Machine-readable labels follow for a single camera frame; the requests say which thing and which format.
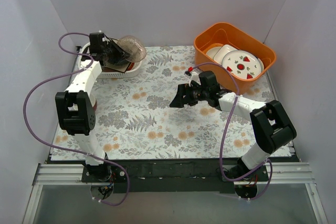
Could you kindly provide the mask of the cream square flower plate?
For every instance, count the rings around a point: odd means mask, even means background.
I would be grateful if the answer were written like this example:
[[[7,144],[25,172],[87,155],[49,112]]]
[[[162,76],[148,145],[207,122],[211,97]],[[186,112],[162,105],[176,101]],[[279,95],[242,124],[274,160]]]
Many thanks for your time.
[[[101,67],[102,67],[102,72],[125,73],[125,72],[127,72],[127,68],[128,68],[129,65],[107,67],[106,62],[104,62],[101,65]]]

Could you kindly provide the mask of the clear pink glass plate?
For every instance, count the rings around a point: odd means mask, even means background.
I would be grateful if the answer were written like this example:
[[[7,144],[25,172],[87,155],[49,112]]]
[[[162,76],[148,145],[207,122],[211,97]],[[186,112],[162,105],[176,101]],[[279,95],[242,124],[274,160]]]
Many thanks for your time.
[[[140,62],[146,57],[146,49],[134,36],[127,35],[117,41],[117,45],[129,54],[127,61]]]

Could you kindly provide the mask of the black bowl with red interior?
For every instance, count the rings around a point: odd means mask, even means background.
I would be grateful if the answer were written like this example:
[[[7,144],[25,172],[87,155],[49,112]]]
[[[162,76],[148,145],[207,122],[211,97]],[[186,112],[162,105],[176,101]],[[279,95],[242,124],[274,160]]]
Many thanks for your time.
[[[125,58],[120,57],[109,57],[109,59],[106,62],[107,67],[112,66],[123,66],[123,65],[129,65],[130,62],[127,61]]]

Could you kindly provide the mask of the red plate with teal flower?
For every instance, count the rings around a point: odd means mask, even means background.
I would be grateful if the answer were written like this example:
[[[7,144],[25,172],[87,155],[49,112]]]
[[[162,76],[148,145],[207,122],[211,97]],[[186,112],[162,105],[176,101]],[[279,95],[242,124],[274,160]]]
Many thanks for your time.
[[[134,67],[134,62],[130,63],[130,65],[129,65],[128,68],[127,68],[127,71],[132,70],[133,67]]]

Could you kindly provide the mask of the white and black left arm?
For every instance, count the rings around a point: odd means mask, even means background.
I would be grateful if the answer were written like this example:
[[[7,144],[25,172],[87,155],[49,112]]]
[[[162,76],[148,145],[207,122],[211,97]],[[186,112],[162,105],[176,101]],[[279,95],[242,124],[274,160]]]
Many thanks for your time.
[[[78,143],[80,149],[72,150],[72,152],[85,156],[85,167],[90,175],[100,182],[106,182],[113,175],[111,170],[113,165],[118,167],[129,181],[129,175],[124,167],[108,161],[106,152],[98,143],[94,132],[95,102],[90,98],[90,93],[97,77],[102,73],[100,63],[95,61],[91,55],[78,55],[88,59],[75,72],[76,76],[66,90],[55,95],[59,126]]]

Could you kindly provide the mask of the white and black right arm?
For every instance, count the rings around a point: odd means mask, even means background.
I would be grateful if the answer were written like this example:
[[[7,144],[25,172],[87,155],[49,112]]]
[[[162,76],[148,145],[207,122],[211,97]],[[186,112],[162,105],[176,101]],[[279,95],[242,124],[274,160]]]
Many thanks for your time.
[[[185,75],[189,82],[178,85],[170,107],[183,108],[206,101],[209,106],[228,112],[230,118],[237,115],[252,124],[256,142],[237,165],[225,171],[223,159],[219,160],[219,170],[227,181],[251,180],[271,154],[296,138],[296,129],[279,101],[259,102],[223,89],[212,71],[196,73],[189,68]]]

